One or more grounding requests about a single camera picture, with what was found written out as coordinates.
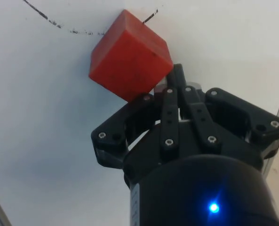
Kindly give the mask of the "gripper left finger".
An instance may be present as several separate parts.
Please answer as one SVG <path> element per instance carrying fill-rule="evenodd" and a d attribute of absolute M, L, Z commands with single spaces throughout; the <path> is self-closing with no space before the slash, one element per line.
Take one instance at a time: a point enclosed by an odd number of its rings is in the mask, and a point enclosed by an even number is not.
<path fill-rule="evenodd" d="M 140 94 L 126 103 L 91 133 L 97 162 L 108 168 L 122 169 L 128 147 L 143 132 L 154 127 L 164 109 L 164 89 L 153 95 Z"/>

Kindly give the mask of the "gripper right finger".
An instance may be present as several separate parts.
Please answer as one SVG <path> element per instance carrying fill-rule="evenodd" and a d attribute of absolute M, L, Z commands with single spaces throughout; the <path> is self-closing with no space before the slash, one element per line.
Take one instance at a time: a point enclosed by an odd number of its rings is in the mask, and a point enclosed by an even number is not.
<path fill-rule="evenodd" d="M 220 125 L 272 158 L 279 148 L 279 117 L 219 88 L 207 92 L 188 86 L 181 64 L 174 65 L 182 119 L 190 119 L 199 132 L 213 136 Z"/>

